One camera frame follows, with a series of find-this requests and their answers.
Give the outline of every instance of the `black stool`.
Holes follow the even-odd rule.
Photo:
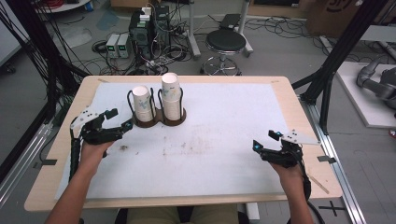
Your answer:
[[[226,76],[239,76],[240,71],[236,63],[227,58],[227,55],[235,55],[245,47],[246,39],[232,30],[217,30],[209,33],[206,37],[207,47],[219,53],[219,57],[209,58],[201,67],[201,74],[215,75],[222,73]]]

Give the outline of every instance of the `gray floor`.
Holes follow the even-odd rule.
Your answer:
[[[196,5],[196,12],[199,12],[198,9],[204,7],[205,3]],[[227,11],[224,11],[224,8],[219,10],[219,8],[213,9],[213,12],[207,12],[217,21],[222,19],[222,16],[215,15],[220,11],[221,14],[225,14],[240,10],[240,7],[225,8]],[[122,17],[116,18],[116,15],[108,8],[97,9],[91,13],[76,9],[56,15],[57,21],[60,22],[76,21],[82,17],[84,17],[82,21],[69,24],[69,26],[87,28],[92,34],[92,40],[89,43],[73,48],[82,61],[98,57],[91,51],[92,43],[106,39],[112,32],[126,32],[129,24],[129,20]],[[210,18],[197,15],[195,27],[198,28],[203,21],[207,20]],[[203,24],[203,27],[209,27],[209,29],[201,29],[197,33],[207,33],[216,26],[213,21],[208,21]],[[243,54],[233,56],[243,76],[285,76],[290,82],[294,82],[318,70],[326,59],[322,49],[315,47],[311,38],[284,38],[269,33],[263,27],[257,30],[247,27],[244,33],[254,53],[248,58]],[[170,71],[186,76],[199,74],[201,64],[214,53],[206,49],[203,42],[204,35],[197,35],[196,39],[202,57],[199,60],[172,63],[168,65]],[[359,43],[353,54],[360,58],[366,56],[374,58],[382,53],[373,52],[364,44]],[[19,52],[11,61],[17,68],[17,72],[11,75],[2,70],[0,74],[0,123],[3,127],[0,130],[0,143],[3,147],[0,151],[0,161],[3,161],[46,102],[45,85],[26,55]],[[105,65],[103,62],[98,62],[98,65],[90,64],[87,67],[93,74],[99,74]],[[300,88],[296,92],[304,92],[304,89],[305,87]],[[364,126],[337,77],[334,79],[332,89],[329,132],[367,223],[394,223],[396,177],[390,174],[395,170],[396,165],[395,140],[389,137],[387,129]],[[43,151],[44,157],[48,149],[49,147]],[[29,166],[19,185],[0,209],[2,223],[44,222],[48,213],[30,213],[23,208],[24,201],[39,172],[39,169],[33,168],[36,162],[38,158],[35,158]],[[344,207],[341,199],[331,201],[336,207]],[[316,207],[330,206],[329,200],[314,200],[313,204]],[[289,218],[289,210],[284,202],[260,203],[259,208],[262,217],[260,223],[286,223]],[[323,208],[319,209],[319,212],[326,223],[349,223],[344,210],[337,210],[334,213],[333,210]],[[112,223],[116,213],[117,210],[114,209],[92,209],[84,211],[83,217],[86,223]]]

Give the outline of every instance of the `electronic equipment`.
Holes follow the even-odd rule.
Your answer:
[[[233,30],[238,24],[241,14],[227,14],[220,23],[220,29]]]
[[[107,40],[106,48],[107,55],[109,58],[119,58],[119,49],[117,48],[117,43],[119,42],[120,35],[111,35]]]
[[[131,38],[128,34],[120,35],[119,42],[117,43],[119,48],[119,55],[121,58],[129,58],[132,51]]]
[[[157,6],[154,8],[154,13],[155,41],[161,49],[164,49],[171,44],[169,6]]]
[[[145,15],[151,15],[151,7],[142,7],[142,11]]]
[[[140,15],[144,12],[141,10],[136,11],[132,17],[129,24],[129,35],[133,42],[134,53],[139,53],[146,60],[152,59],[152,40],[154,35],[154,29],[152,20],[141,21]]]

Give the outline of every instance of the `black metal pole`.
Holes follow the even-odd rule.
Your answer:
[[[323,92],[319,124],[326,134],[332,79],[387,2],[388,0],[365,0],[320,69],[315,74],[292,84],[296,89],[311,82],[306,92],[301,95],[301,99],[311,105],[316,103]]]

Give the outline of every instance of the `paper cup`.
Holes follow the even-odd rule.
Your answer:
[[[148,112],[136,112],[136,117],[138,120],[142,121],[142,122],[148,122],[148,121],[152,121],[154,119],[154,117],[152,117],[151,114],[151,110]]]
[[[154,108],[154,102],[151,101],[152,108],[149,106],[150,93],[146,86],[137,86],[132,90],[134,97],[134,110],[135,112],[146,113]]]
[[[163,99],[165,101],[173,102],[180,100],[181,90],[178,83],[176,73],[165,73],[162,77],[163,80]]]
[[[173,102],[163,100],[163,113],[167,119],[178,120],[183,116],[183,105],[181,106],[180,115],[180,100]]]

